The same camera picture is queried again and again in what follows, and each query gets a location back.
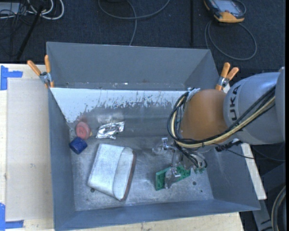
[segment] gray plastic tray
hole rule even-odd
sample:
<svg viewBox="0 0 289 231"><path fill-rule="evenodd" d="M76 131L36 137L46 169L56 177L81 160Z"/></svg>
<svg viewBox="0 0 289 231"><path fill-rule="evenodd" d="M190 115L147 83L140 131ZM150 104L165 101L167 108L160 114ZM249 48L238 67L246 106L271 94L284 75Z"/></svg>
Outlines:
<svg viewBox="0 0 289 231"><path fill-rule="evenodd" d="M208 167L202 174L192 172L170 189L154 188L155 173L169 167L171 154L155 155L151 148L168 135L167 119L178 95L188 87L212 89L219 78L210 50L47 42L46 51L55 82L48 96L56 230L260 209L246 160L228 152L210 150L204 154ZM56 88L60 95L54 95ZM153 99L147 105L140 99L137 105L103 107L96 95L105 90L128 104L133 102L129 93L135 91L143 97L160 91L168 102L160 105ZM115 140L90 137L88 147L77 155L68 147L77 114L87 118L93 133L109 118L123 119L125 130ZM99 143L128 146L137 154L124 202L91 192L86 185ZM233 150L242 153L240 147Z"/></svg>

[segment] black cable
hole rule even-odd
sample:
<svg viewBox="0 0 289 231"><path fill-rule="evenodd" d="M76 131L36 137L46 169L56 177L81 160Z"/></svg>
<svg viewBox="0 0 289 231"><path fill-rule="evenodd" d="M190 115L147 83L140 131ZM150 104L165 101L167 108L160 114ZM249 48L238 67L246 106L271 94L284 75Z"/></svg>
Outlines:
<svg viewBox="0 0 289 231"><path fill-rule="evenodd" d="M242 25L241 23L237 23L238 25L240 25L241 27L243 27L243 28L249 33L249 35L251 36L251 38L253 39L253 42L254 42L254 45L255 45L255 51L254 51L254 53L253 53L250 57L247 57L247 58L237 58L237 57L234 57L234 56L231 56L231 55L226 54L225 52L223 52L223 51L213 42L213 39L212 39L211 33L210 33L211 23L212 23L212 21L209 21L209 22L207 23L207 25L206 25L206 27L205 27L205 34L204 34L204 35L205 35L206 46L207 46L208 49L209 49L209 45L208 45L207 34L208 34L208 36L209 36L209 38L210 38L210 41L211 41L212 45L213 45L220 53L222 53L223 55L225 55L225 56L227 56L227 57L229 57L229 58L231 58L231 59L239 60L239 61L247 61L247 60L250 60L251 58L253 58L253 57L256 55L256 53L257 53L257 43L256 43L256 39L255 39L255 37L253 36L253 34L252 34L244 25Z"/></svg>
<svg viewBox="0 0 289 231"><path fill-rule="evenodd" d="M283 160L283 159L276 159L276 158L273 158L273 157L270 157L268 155L265 155L261 152L259 152L258 150L256 150L255 148L252 148L253 151L255 151L256 153L260 154L261 156L265 157L264 159L268 159L268 160L272 160L272 161L277 161L277 162L285 162L286 160Z"/></svg>
<svg viewBox="0 0 289 231"><path fill-rule="evenodd" d="M102 8L101 3L100 3L100 0L98 0L98 5L99 5L100 9L101 9L104 13L108 14L108 15L111 16L111 17L114 17L114 18L117 18L117 19L134 20L134 19L144 19L144 18L148 18L148 17L151 17L151 16L153 16L153 15L158 14L159 12L161 12L161 11L168 5L169 2L170 2L170 0L168 0L168 1L166 2L166 4L165 4L162 8L160 8L159 10L157 10L157 11L154 12L154 13L147 14L147 15L142 15L142 16L135 16L135 17L120 17L120 16L115 16L115 15L113 15L113 14L110 14L110 13L108 13L107 11L105 11L105 10Z"/></svg>
<svg viewBox="0 0 289 231"><path fill-rule="evenodd" d="M220 133L218 135L215 135L215 136L212 136L212 137L209 137L207 139L203 139L203 140L200 140L200 141L197 141L197 140L194 140L194 139L180 139L180 136L179 134L177 134L176 130L174 130L175 132L175 136L172 135L171 133L171 118L173 116L173 114L176 112L176 115L178 114L178 109L179 109L179 106L178 106L178 103L179 101L185 96L184 100L182 101L182 103L180 104L180 106L182 106L184 104L184 102L186 101L186 98L188 96L188 92L184 93L179 99L178 101L176 102L175 106L174 106L174 109L173 111L171 112L169 118L168 118L168 122L167 122L167 129L168 129L168 133L170 134L170 136L174 139L174 140L177 140L179 142L183 142L183 143L186 143L186 144L194 144L194 143L204 143L204 142L207 142L207 141L210 141L210 140L213 140L213 139L216 139L224 134L226 134L227 132L231 131L232 128L236 127L239 125L239 122L253 109L255 108L258 103L260 103L264 98L266 98L267 96L270 96L273 92L275 92L275 85L273 87L271 87L271 89L269 91L267 91L266 93L264 93L258 100L256 100L244 113L243 115L241 115L235 123L233 123L228 129L226 129L223 133Z"/></svg>
<svg viewBox="0 0 289 231"><path fill-rule="evenodd" d="M236 155L238 155L238 156L244 157L244 158L254 159L253 157L244 156L244 155L241 155L241 154L236 153L236 152L234 152L234 151L231 151L231 150L229 150L229 149L226 149L226 151L227 151L227 152L231 152L231 153L233 153L233 154L236 154Z"/></svg>
<svg viewBox="0 0 289 231"><path fill-rule="evenodd" d="M136 16L136 11L135 11L135 9L134 9L134 7L133 7L133 5L130 3L130 1L127 1L128 3L129 3L129 5L131 6L131 9L133 10L133 12L134 12L134 16L135 16L135 27L134 27L134 32L133 32L133 36L132 36L132 38L131 38L131 41L130 41L130 43L129 43L129 46L132 44L132 42L133 42L133 40L134 40L134 37L135 37L135 34L136 34L136 29L137 29L137 16Z"/></svg>
<svg viewBox="0 0 289 231"><path fill-rule="evenodd" d="M281 204L286 199L286 186L283 187L283 189L279 192L278 196L276 197L273 208L272 208L272 214L271 214L271 220L272 220L272 228L273 231L279 231L278 229L278 209L281 206Z"/></svg>

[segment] black wire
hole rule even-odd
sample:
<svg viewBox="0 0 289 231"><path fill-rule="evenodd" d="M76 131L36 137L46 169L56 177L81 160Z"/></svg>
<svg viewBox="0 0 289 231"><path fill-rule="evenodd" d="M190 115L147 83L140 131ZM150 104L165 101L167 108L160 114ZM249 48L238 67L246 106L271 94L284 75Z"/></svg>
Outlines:
<svg viewBox="0 0 289 231"><path fill-rule="evenodd" d="M98 5L99 5L100 9L101 9L104 13L108 14L108 15L111 16L111 17L114 17L114 18L117 18L117 19L134 20L134 19L148 18L148 17L151 17L151 16L153 16L153 15L158 14L159 12L161 12L161 11L168 5L169 2L170 2L170 0L168 0L162 8L160 8L159 10L157 10L157 11L154 12L154 13L147 14L147 15L142 15L142 16L135 16L135 17L120 17L120 16L115 16L115 15L113 15L113 14L110 14L110 13L108 13L107 11L105 11L105 10L102 8L101 3L100 3L100 0L98 0Z"/></svg>
<svg viewBox="0 0 289 231"><path fill-rule="evenodd" d="M255 108L255 107L258 105L258 103L260 103L260 102L261 102L264 98L266 98L267 96L271 96L271 94L272 94L273 92L275 92L275 87L276 87L275 85L274 85L273 87L271 87L271 89L270 89L269 91L267 91L267 92L266 92L265 94L263 94L258 100L256 100L256 101L243 113L243 115L241 115L241 116L236 120L236 122L233 123L231 126L229 126L229 128L226 129L223 133L220 133L220 134L218 134L218 135L215 135L215 136L212 136L212 137L209 137L209 138L207 138L207 139L200 140L200 141L197 141L197 140L194 140L194 139L180 139L180 136L179 136L179 135L177 134L177 132L176 132L177 129L174 130L175 136L173 136L172 133L171 133L171 129L170 129L170 126L171 126L171 118L172 118L172 116L173 116L173 114L174 114L175 112L177 112L176 115L178 114L179 106L177 107L177 105L178 105L180 99L183 98L183 96L185 96L185 100L182 101L182 103L180 104L180 106L182 106L182 105L184 104L184 102L186 101L186 97L188 96L188 92L186 92L185 94L183 94L183 95L178 99L178 101L176 102L176 104L175 104L175 106L174 106L173 111L171 112L171 114L170 114L170 116L169 116L169 118L168 118L168 123L167 123L168 132L169 132L170 136L171 136L174 140L177 140L177 141L179 141L179 142L183 142L183 143L186 143L186 144L204 143L204 142L207 142L207 141L216 139L216 138L218 138L218 137L226 134L227 132L231 131L232 128L238 126L238 125L239 125L239 122L240 122L253 108Z"/></svg>
<svg viewBox="0 0 289 231"><path fill-rule="evenodd" d="M228 54L226 54L225 52L223 52L223 51L213 42L213 39L212 39L211 33L210 33L211 23L212 23L212 21L209 21L209 22L207 23L207 25L206 25L206 27L205 27L205 33L204 33L204 37L205 37L205 41L206 41L206 46L207 46L208 49L209 49L209 45L208 45L208 40L207 40L207 34L208 34L208 36L209 36L209 38L210 38L210 41L211 41L212 45L213 45L220 53L222 53L223 55L225 55L225 56L227 56L227 57L229 57L229 58L232 58L232 59L234 59L234 60L239 60L239 61L247 61L247 60L250 60L251 58L253 58L253 57L256 55L256 53L257 53L257 43L256 43L256 39L255 39L255 37L253 36L253 34L252 34L243 24L237 23L237 24L239 24L239 26L243 27L243 28L248 32L248 34L251 36L251 38L252 38L252 40L253 40L253 42L254 42L254 45L255 45L255 51L254 51L254 53L253 53L250 57L247 57L247 58L237 58L237 57L228 55Z"/></svg>
<svg viewBox="0 0 289 231"><path fill-rule="evenodd" d="M229 149L226 149L226 151L227 151L227 152L231 152L231 153L233 153L233 154L236 154L236 155L238 155L238 156L244 157L244 158L254 159L253 157L244 156L244 155L241 155L241 154L236 153L236 152L234 152L234 151L231 151L231 150L229 150Z"/></svg>
<svg viewBox="0 0 289 231"><path fill-rule="evenodd" d="M280 148L279 148L278 151L280 151L284 146L285 146L285 143L283 143L283 144L280 146ZM283 159L277 159L277 158L273 158L273 157L270 157L270 156L268 156L268 155L265 155L265 154L263 154L262 152L256 150L254 147L252 148L252 150L255 151L256 153L260 154L261 156L265 157L264 159L267 159L267 160L272 160L272 161L277 161L277 162L285 162L285 161L286 161L286 160L283 160Z"/></svg>
<svg viewBox="0 0 289 231"><path fill-rule="evenodd" d="M133 43L133 40L134 40L134 37L135 37L135 34L136 34L136 29L137 29L137 16L136 16L136 11L133 7L133 5L130 3L130 1L127 1L127 3L131 6L131 9L133 10L134 12L134 16L135 16L135 27L134 27L134 32L133 32L133 36L131 37L131 41L129 43L129 46Z"/></svg>

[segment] cable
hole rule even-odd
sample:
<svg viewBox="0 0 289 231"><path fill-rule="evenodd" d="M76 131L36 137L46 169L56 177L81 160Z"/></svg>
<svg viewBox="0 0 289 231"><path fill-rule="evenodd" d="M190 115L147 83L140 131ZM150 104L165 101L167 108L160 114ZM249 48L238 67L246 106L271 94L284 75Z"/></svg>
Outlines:
<svg viewBox="0 0 289 231"><path fill-rule="evenodd" d="M273 157L270 157L270 156L267 156L261 152L259 152L258 150L256 150L255 148L252 149L253 151L255 151L256 153L260 154L261 156L264 156L265 158L264 159L268 159L268 160L272 160L272 161L277 161L277 162L285 162L286 160L282 160L282 159L276 159L276 158L273 158Z"/></svg>
<svg viewBox="0 0 289 231"><path fill-rule="evenodd" d="M244 158L254 159L253 157L244 156L244 155L241 155L241 154L236 153L236 152L234 152L234 151L231 151L231 150L229 150L229 149L226 149L226 151L231 152L231 153L233 153L233 154L236 154L236 155L238 155L238 156L244 157Z"/></svg>
<svg viewBox="0 0 289 231"><path fill-rule="evenodd" d="M210 33L210 26L211 26L211 23L212 21L209 21L205 27L205 41L206 41L206 46L207 48L209 49L209 45L208 45L208 40L207 40L207 34L210 38L210 41L211 43L213 44L213 46L222 54L224 54L225 56L229 57L229 58L232 58L234 60L239 60L239 61L247 61L247 60L250 60L251 58L253 58L255 56L255 54L257 53L257 43L256 43L256 39L255 37L253 36L253 34L244 26L242 25L241 23L237 23L239 24L241 27L243 27L251 36L251 38L253 39L253 42L255 44L255 51L254 53L250 56L250 57L247 57L247 58L237 58L237 57L234 57L234 56L231 56L231 55L228 55L226 54L225 52L223 52L214 42L213 42L213 39L211 37L211 33Z"/></svg>
<svg viewBox="0 0 289 231"><path fill-rule="evenodd" d="M63 15L64 15L64 10L65 10L65 7L64 7L64 4L63 4L63 1L62 0L59 0L60 1L60 5L61 5L61 13L57 16L57 17L49 17L49 16L45 16L46 14L49 14L52 10L53 10L53 0L50 0L51 2L51 7L49 10L47 11L44 11L40 14L40 16L44 19L47 19L47 20L58 20L60 19ZM32 11L28 11L29 13L33 13L33 14L37 14L37 10L32 6L30 0L27 0L27 2L29 3L29 6L30 6L30 9L32 9Z"/></svg>
<svg viewBox="0 0 289 231"><path fill-rule="evenodd" d="M246 120L244 120L242 123L239 124L239 122L260 102L262 101L263 98L270 96L271 93L274 91L275 86L272 87L268 92L266 92L262 97L260 97L247 111L236 121L236 123L233 123L225 132L212 136L210 138L201 140L201 141L196 141L193 139L180 139L179 135L176 132L175 128L175 120L177 119L177 113L178 113L178 108L182 106L186 98L188 96L188 92L184 93L179 100L176 102L174 109L169 116L168 123L167 123L167 129L171 137L178 143L178 145L182 147L187 147L187 148L197 148L197 147L203 147L205 145L209 145L212 143L218 143L218 141L222 141L223 139L226 139L230 135L234 134L235 132L239 131L240 129L244 128L247 126L251 121L256 119L258 116L262 115L264 112L267 111L267 108L274 103L275 101L275 96L272 97L265 105L262 107L259 107L250 117L248 117Z"/></svg>
<svg viewBox="0 0 289 231"><path fill-rule="evenodd" d="M102 8L102 6L101 6L101 0L98 0L98 5L99 5L100 9L101 9L104 13L108 14L108 15L111 16L111 17L114 17L114 18L117 18L117 19L135 20L135 27L134 27L133 36L132 36L131 41L130 41L130 43L129 43L129 46L130 46L130 45L132 44L132 42L133 42L133 40L134 40L134 37L135 37L135 34L136 34L137 19L148 18L148 17L151 17L151 16L153 16L153 15L155 15L155 14L158 14L159 12L161 12L161 11L168 5L168 3L170 2L170 0L168 0L168 1L166 2L166 4L165 4L161 9L159 9L158 11L156 11L156 12L154 12L154 13L151 13L151 14L142 15L142 16L137 16L137 15L136 15L136 11L135 11L133 5L132 5L128 0L127 0L127 2L129 3L129 5L131 6L131 8L132 8L132 10L133 10L134 17L121 17L121 16L116 16L116 15L113 15L113 14L108 13L107 11L105 11L105 10Z"/></svg>
<svg viewBox="0 0 289 231"><path fill-rule="evenodd" d="M283 189L279 192L272 207L271 221L273 231L279 231L277 223L278 209L285 199L286 199L286 186L284 186Z"/></svg>
<svg viewBox="0 0 289 231"><path fill-rule="evenodd" d="M115 16L115 15L113 15L113 14L108 13L107 11L105 11L105 10L102 8L101 3L100 3L100 0L98 0L98 5L99 5L100 9L101 9L104 13L108 14L108 15L111 16L111 17L114 17L114 18L117 18L117 19L134 20L134 19L148 18L148 17L151 17L151 16L153 16L153 15L158 14L159 12L161 12L161 11L168 5L169 2L170 2L170 0L168 0L168 1L166 2L166 4L165 4L162 8L160 8L158 11L156 11L156 12L154 12L154 13L147 14L147 15L142 15L142 16L138 16L138 17L137 17L137 16L135 16L135 17L120 17L120 16Z"/></svg>
<svg viewBox="0 0 289 231"><path fill-rule="evenodd" d="M129 5L131 6L131 9L133 9L135 18L137 18L137 17L136 17L136 11L135 11L133 5L130 3L130 1L127 1L127 2L128 2ZM129 43L129 46L131 46L131 44L132 44L132 42L133 42L133 40L134 40L134 37L135 37L135 34L136 34L136 29L137 29L137 19L135 19L135 28L134 28L133 36L132 36L132 38L131 38L131 41L130 41L130 43Z"/></svg>

